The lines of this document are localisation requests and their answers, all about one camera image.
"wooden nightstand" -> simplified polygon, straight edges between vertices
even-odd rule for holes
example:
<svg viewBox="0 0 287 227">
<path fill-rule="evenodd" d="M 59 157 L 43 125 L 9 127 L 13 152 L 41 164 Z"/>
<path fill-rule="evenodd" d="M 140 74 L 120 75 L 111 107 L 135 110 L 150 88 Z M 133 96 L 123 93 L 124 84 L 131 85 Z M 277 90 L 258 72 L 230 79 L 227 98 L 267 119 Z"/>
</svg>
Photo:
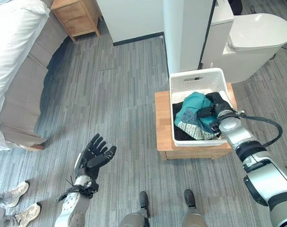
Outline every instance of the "wooden nightstand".
<svg viewBox="0 0 287 227">
<path fill-rule="evenodd" d="M 96 0 L 54 0 L 51 10 L 73 42 L 75 36 L 90 32 L 100 36 L 97 24 L 101 12 Z"/>
</svg>

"wooden side table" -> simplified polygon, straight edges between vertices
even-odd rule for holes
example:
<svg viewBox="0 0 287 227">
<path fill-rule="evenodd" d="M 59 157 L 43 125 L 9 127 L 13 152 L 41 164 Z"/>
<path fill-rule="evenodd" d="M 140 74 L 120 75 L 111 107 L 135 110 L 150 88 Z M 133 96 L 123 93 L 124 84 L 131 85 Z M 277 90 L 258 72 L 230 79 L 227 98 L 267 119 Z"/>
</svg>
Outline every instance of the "wooden side table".
<svg viewBox="0 0 287 227">
<path fill-rule="evenodd" d="M 69 34 L 73 42 L 75 36 L 96 32 L 101 12 L 96 0 L 54 0 L 51 10 Z"/>
<path fill-rule="evenodd" d="M 227 83 L 228 96 L 237 106 L 232 85 Z M 170 92 L 155 93 L 157 150 L 163 160 L 175 158 L 217 158 L 232 151 L 228 143 L 210 147 L 176 147 L 172 138 Z"/>
</svg>

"gray carpet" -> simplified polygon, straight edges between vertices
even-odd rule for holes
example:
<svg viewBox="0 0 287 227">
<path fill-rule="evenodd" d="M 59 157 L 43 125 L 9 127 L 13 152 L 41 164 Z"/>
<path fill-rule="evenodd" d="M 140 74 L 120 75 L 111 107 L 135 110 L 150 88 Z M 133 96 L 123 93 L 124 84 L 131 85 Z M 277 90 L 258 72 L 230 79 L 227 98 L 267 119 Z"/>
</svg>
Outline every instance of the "gray carpet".
<svg viewBox="0 0 287 227">
<path fill-rule="evenodd" d="M 257 12 L 287 20 L 287 0 L 244 0 Z M 49 138 L 46 149 L 0 152 L 0 191 L 29 179 L 29 192 L 15 208 L 41 201 L 41 215 L 30 227 L 51 227 L 61 211 L 56 199 L 69 186 L 78 153 L 101 133 L 117 146 L 115 158 L 100 171 L 87 211 L 87 227 L 115 227 L 138 209 L 138 194 L 147 191 L 152 227 L 179 227 L 186 205 L 183 192 L 194 191 L 210 227 L 269 227 L 268 209 L 256 204 L 245 188 L 245 173 L 235 154 L 210 159 L 162 161 L 156 150 L 154 92 L 168 90 L 165 51 L 159 37 L 113 47 L 105 23 L 102 36 L 66 40 L 49 65 L 37 132 Z M 269 147 L 287 165 L 287 51 L 281 49 L 245 82 L 233 85 L 239 109 L 277 120 L 282 139 Z M 262 142 L 276 130 L 248 125 Z"/>
</svg>

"black baseboard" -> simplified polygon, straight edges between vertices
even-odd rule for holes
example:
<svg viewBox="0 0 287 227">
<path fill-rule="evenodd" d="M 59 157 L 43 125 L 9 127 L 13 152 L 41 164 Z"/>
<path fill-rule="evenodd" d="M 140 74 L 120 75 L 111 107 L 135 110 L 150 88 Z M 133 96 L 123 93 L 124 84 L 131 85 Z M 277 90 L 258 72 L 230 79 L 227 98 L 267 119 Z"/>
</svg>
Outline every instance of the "black baseboard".
<svg viewBox="0 0 287 227">
<path fill-rule="evenodd" d="M 154 34 L 143 35 L 143 36 L 135 37 L 135 38 L 132 38 L 132 39 L 126 39 L 126 40 L 121 40 L 121 41 L 115 42 L 115 43 L 113 43 L 113 46 L 129 44 L 129 43 L 132 43 L 132 42 L 136 42 L 136 41 L 140 41 L 140 40 L 144 40 L 144 39 L 149 39 L 149 38 L 154 38 L 154 37 L 158 37 L 158 36 L 162 36 L 162 35 L 164 35 L 164 32 L 157 32 L 157 33 L 154 33 Z"/>
</svg>

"toilet lid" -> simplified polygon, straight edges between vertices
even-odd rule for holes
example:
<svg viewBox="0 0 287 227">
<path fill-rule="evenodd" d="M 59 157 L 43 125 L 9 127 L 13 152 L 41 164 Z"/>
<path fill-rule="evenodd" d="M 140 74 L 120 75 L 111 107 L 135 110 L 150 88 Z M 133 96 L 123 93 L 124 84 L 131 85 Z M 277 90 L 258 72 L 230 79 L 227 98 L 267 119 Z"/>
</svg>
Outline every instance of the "toilet lid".
<svg viewBox="0 0 287 227">
<path fill-rule="evenodd" d="M 287 21 L 265 13 L 235 16 L 228 43 L 236 50 L 261 49 L 287 42 Z"/>
</svg>

